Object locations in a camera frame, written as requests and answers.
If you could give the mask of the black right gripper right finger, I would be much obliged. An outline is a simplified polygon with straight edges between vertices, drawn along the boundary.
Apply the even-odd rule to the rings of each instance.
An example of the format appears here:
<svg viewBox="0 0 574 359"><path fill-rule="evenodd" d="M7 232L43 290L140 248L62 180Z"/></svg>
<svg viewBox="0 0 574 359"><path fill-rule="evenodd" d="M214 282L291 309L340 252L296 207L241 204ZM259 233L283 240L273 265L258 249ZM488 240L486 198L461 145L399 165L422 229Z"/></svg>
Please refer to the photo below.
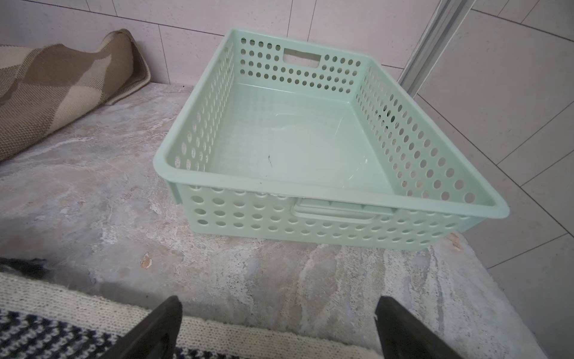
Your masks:
<svg viewBox="0 0 574 359"><path fill-rule="evenodd" d="M381 296L375 324L385 358L462 357L390 296Z"/></svg>

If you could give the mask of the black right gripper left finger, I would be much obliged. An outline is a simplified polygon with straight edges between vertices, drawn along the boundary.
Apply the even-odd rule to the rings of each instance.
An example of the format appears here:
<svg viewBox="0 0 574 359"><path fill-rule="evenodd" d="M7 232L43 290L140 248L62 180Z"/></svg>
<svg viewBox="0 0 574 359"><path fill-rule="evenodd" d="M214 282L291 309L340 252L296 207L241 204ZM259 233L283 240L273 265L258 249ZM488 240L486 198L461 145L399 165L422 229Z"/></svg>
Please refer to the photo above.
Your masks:
<svg viewBox="0 0 574 359"><path fill-rule="evenodd" d="M182 324L182 303L171 296L100 358L172 358Z"/></svg>

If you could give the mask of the black white houndstooth scarf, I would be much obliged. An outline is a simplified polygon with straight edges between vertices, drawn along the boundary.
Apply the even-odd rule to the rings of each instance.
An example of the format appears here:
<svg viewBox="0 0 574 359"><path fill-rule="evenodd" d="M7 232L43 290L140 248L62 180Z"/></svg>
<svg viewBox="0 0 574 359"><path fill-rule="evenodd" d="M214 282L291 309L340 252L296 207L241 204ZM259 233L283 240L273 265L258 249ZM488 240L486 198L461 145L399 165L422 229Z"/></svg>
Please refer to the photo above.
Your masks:
<svg viewBox="0 0 574 359"><path fill-rule="evenodd" d="M153 310L46 281L43 260L1 260L3 358L100 358ZM186 317L172 358L376 358L359 346Z"/></svg>

